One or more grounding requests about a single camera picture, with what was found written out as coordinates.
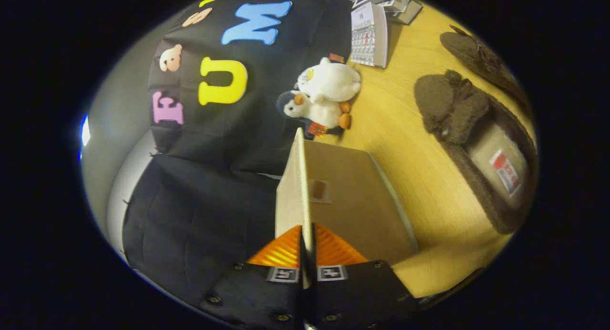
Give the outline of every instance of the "black fabric backdrop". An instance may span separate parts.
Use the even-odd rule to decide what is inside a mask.
[[[277,18],[281,23],[273,27],[278,31],[273,44],[257,40],[220,43],[227,29],[246,21],[234,15],[242,4],[284,1],[216,0],[200,8],[197,0],[170,28],[151,64],[149,92],[152,96],[162,91],[163,96],[181,102],[184,125],[162,121],[153,126],[162,152],[219,169],[283,173],[296,128],[303,124],[279,114],[277,97],[294,89],[298,75],[320,63],[322,57],[333,53],[346,60],[351,51],[351,2],[346,0],[290,0],[288,14]],[[207,7],[213,10],[204,20],[181,26],[190,15]],[[176,44],[183,46],[180,68],[161,71],[161,53]],[[244,64],[248,83],[241,100],[200,105],[197,93],[201,81],[217,86],[231,83],[231,74],[226,72],[201,77],[200,65],[206,56]]]
[[[284,0],[197,0],[161,40],[151,58],[149,93],[183,104],[184,122],[155,124],[157,154],[129,201],[123,243],[129,265],[181,300],[196,306],[223,265],[244,262],[274,238],[277,180],[259,173],[284,172],[295,131],[303,123],[279,114],[277,96],[293,89],[298,74],[329,54],[348,58],[351,3],[291,0],[275,26],[275,43],[239,40],[222,45],[223,32],[244,22],[242,4]],[[212,7],[201,22],[190,15]],[[164,50],[183,46],[180,68],[159,69]],[[231,74],[200,75],[204,57],[240,61],[248,82],[234,104],[198,101],[201,81],[227,86]]]

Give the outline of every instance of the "blue letter m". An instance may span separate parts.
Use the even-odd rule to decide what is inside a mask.
[[[220,43],[228,44],[234,40],[259,40],[266,45],[273,44],[277,37],[277,29],[267,29],[257,31],[259,29],[275,26],[280,23],[279,20],[265,16],[274,15],[283,17],[288,13],[292,6],[292,2],[285,1],[274,4],[244,4],[237,9],[235,16],[248,20],[242,24],[237,24],[233,28],[227,29],[223,33]]]

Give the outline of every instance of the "red tag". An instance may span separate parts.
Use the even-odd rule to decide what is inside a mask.
[[[316,122],[311,122],[311,125],[307,130],[308,133],[311,133],[312,135],[316,135],[318,137],[324,137],[326,131],[328,131],[328,128],[326,126],[323,126],[322,124],[318,124]]]
[[[502,150],[498,150],[489,163],[494,165],[499,178],[502,180],[504,187],[506,187],[508,195],[515,193],[520,186],[519,176]]]
[[[338,62],[341,62],[341,63],[344,63],[344,62],[345,62],[345,60],[344,60],[343,56],[339,56],[339,55],[337,55],[337,54],[333,54],[333,53],[331,53],[331,54],[328,56],[328,58],[329,58],[329,59],[331,59],[331,60],[333,60],[333,61],[338,61]]]

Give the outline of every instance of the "stuffed animal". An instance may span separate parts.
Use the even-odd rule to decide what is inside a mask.
[[[349,102],[331,102],[322,100],[314,104],[307,94],[300,91],[288,91],[280,94],[277,98],[277,110],[290,118],[307,119],[316,122],[329,129],[348,129],[351,117],[348,112],[351,109]]]
[[[327,100],[343,102],[360,92],[360,74],[348,65],[331,63],[323,57],[319,65],[299,75],[295,89],[307,94],[314,104]]]

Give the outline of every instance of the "penguin plush toy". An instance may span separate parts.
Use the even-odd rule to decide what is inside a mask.
[[[351,104],[348,101],[322,100],[314,104],[307,94],[293,90],[280,94],[276,108],[284,117],[305,123],[305,132],[314,122],[327,127],[327,133],[331,134],[341,133],[351,124]]]

